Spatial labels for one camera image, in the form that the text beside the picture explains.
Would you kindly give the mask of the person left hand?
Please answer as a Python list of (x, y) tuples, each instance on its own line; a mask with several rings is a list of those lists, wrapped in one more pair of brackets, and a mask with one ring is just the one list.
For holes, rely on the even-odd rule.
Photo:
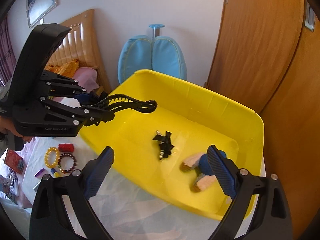
[(16, 131), (16, 128), (11, 119), (1, 116), (0, 120), (1, 133), (7, 134), (11, 132), (13, 135), (22, 138), (24, 141), (30, 142), (33, 137), (23, 136)]

